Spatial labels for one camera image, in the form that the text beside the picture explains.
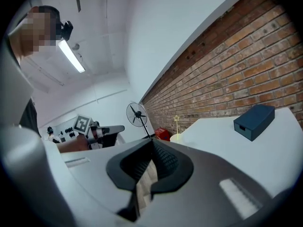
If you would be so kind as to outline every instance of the person's neck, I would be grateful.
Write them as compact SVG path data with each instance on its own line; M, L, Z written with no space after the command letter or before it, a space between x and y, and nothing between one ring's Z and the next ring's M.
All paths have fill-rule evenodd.
M20 64L24 58L24 53L22 50L21 36L19 30L15 29L11 33L9 33L9 43L18 63Z

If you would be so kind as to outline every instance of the white shirt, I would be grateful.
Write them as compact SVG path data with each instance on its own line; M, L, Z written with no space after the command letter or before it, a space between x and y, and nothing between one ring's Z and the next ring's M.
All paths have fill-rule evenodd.
M61 139L60 139L58 136L54 136L54 135L52 134L52 135L50 135L50 136L48 137L48 140L51 141L51 142L53 142L53 139L59 141L59 143L62 143Z

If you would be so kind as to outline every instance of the yellow stand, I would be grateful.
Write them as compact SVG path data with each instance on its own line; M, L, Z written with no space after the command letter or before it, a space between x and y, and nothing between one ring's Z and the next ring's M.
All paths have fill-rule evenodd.
M174 120L177 122L177 140L179 140L179 134L178 134L178 121L179 121L180 116L176 115L174 117Z

